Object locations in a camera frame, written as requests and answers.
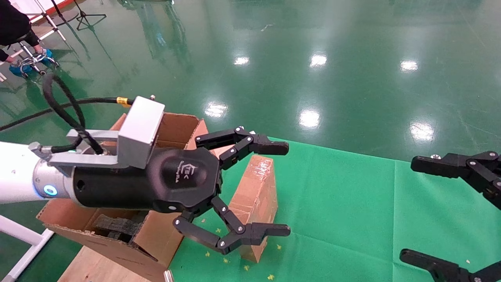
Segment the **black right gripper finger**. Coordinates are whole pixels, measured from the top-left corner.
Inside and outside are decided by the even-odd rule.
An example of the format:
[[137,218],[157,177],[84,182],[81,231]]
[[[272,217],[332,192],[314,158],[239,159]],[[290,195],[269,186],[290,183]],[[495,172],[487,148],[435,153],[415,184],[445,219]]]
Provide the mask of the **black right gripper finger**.
[[486,151],[476,155],[447,153],[444,157],[415,156],[411,169],[428,175],[461,178],[483,195],[492,205],[501,208],[501,157]]
[[495,262],[477,272],[470,272],[458,264],[411,249],[402,249],[401,261],[430,273],[435,282],[499,282],[501,262]]

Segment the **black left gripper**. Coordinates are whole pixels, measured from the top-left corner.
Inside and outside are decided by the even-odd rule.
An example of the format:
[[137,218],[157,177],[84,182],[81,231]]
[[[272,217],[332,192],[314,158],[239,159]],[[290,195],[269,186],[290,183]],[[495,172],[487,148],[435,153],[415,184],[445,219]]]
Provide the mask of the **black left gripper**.
[[[290,235],[290,227],[286,224],[243,224],[216,196],[220,193],[222,180],[220,169],[231,168],[251,153],[286,155],[289,152],[287,142],[271,141],[268,136],[236,127],[197,136],[195,144],[195,150],[155,149],[145,168],[76,167],[73,173],[75,198],[82,206],[90,208],[159,213],[183,211],[173,220],[177,231],[222,255],[242,245],[261,245],[268,236]],[[219,159],[210,152],[227,146],[230,148],[222,152]],[[221,238],[193,224],[193,213],[207,211],[208,205],[229,228],[226,236]]]

